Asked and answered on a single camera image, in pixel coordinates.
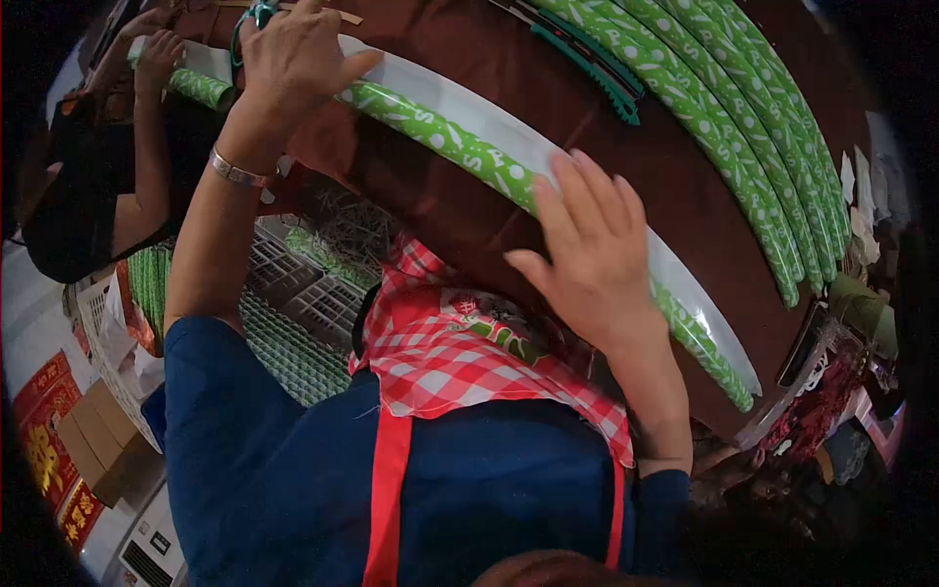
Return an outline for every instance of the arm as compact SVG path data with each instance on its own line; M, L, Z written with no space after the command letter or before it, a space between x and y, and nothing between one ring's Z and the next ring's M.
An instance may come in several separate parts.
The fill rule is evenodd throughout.
M152 35L166 25L170 11L164 8L154 8L138 15L125 24L85 84L85 90L95 95L95 103L103 105L107 100L108 92L117 83L121 71L127 67L127 53L131 50L133 40L140 35Z
M134 193L117 198L112 253L117 256L156 232L170 214L170 154L162 92L182 56L182 39L161 30L140 55L134 76Z
M639 424L639 477L691 471L685 383L669 329L649 297L645 211L625 179L610 179L587 155L556 153L534 201L553 266L533 251L506 261L538 288L571 329L607 355Z
M263 31L241 27L245 92L216 144L232 165L273 173L293 130L310 110L342 91L381 58L344 58L339 13L321 0L301 0L275 15ZM186 316L217 317L243 332L239 298L248 272L259 188L221 178L207 166L179 233L166 294L163 329Z

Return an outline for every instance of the black shirt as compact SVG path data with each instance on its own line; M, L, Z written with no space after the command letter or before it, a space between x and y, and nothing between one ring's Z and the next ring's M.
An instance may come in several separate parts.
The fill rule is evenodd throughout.
M23 226L23 241L40 272L63 284L74 283L179 231L223 118L172 94L164 111L170 218L153 235L114 256L117 197L135 192L133 126L97 126L91 94L79 98L67 115L59 104L46 164L62 162L62 169Z

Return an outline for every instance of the bangle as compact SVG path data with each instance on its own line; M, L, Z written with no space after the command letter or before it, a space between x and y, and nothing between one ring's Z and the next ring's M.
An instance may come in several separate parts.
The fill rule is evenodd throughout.
M225 179L240 183L241 185L251 186L253 188L267 188L273 184L277 178L277 173L269 176L259 176L256 173L239 169L226 160L222 159L219 152L212 146L212 152L208 155L208 163L215 169L216 173Z

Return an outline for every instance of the cardboard box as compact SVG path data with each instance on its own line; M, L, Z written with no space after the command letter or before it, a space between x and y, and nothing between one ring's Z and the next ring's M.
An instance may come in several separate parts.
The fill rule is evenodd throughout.
M108 507L162 466L101 379L62 419L58 435L91 492Z

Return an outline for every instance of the white wall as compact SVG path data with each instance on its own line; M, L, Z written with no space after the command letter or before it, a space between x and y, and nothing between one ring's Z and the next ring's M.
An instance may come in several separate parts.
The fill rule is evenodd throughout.
M59 350L65 351L71 375L84 394L99 375L85 358L62 312L63 287L39 273L26 249L11 242L3 245L0 276L0 328L10 400ZM103 578L136 516L133 508L121 500L116 509L105 508L98 518L80 557L96 580Z

